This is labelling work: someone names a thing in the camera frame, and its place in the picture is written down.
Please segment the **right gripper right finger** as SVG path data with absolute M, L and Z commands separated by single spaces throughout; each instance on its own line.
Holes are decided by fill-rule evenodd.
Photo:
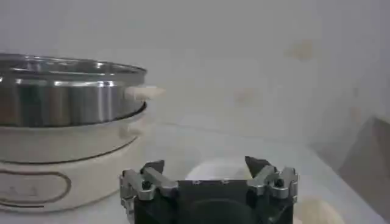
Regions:
M 257 196 L 269 194 L 278 200 L 297 201 L 298 173 L 295 168 L 284 167 L 279 171 L 269 161 L 251 156 L 244 157 L 252 176 L 246 181 L 248 188 Z

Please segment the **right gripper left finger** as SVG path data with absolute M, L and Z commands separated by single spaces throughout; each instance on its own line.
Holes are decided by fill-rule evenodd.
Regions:
M 139 171 L 126 169 L 119 176 L 120 197 L 129 200 L 137 197 L 151 201 L 158 192 L 163 197 L 174 198 L 179 191 L 179 182 L 164 176 L 165 161 L 160 159 L 147 162 Z

